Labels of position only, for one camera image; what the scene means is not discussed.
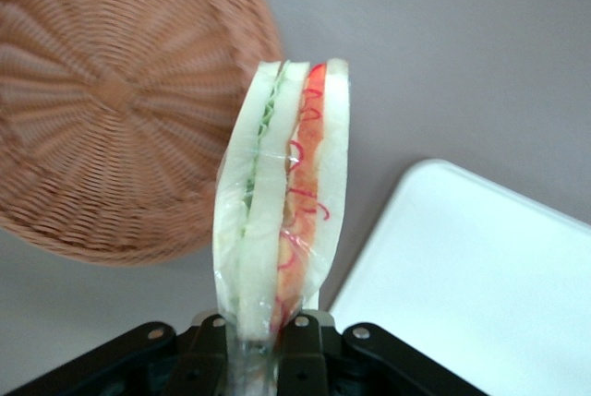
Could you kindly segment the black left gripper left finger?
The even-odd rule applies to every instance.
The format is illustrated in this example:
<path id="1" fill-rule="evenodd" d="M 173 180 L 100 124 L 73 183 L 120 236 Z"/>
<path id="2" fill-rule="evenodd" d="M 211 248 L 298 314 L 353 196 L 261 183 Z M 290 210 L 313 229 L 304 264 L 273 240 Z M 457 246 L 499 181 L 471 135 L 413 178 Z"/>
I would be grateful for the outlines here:
<path id="1" fill-rule="evenodd" d="M 197 318 L 184 333 L 149 322 L 11 390 L 10 395 L 221 395 L 226 322 Z"/>

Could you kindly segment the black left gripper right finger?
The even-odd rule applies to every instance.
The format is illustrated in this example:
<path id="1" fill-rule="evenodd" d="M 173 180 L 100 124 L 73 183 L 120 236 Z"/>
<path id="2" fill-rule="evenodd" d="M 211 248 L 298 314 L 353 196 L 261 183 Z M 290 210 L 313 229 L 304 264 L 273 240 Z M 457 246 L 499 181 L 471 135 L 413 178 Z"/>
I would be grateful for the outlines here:
<path id="1" fill-rule="evenodd" d="M 278 395 L 484 393 L 372 323 L 338 332 L 329 314 L 300 314 L 279 341 Z"/>

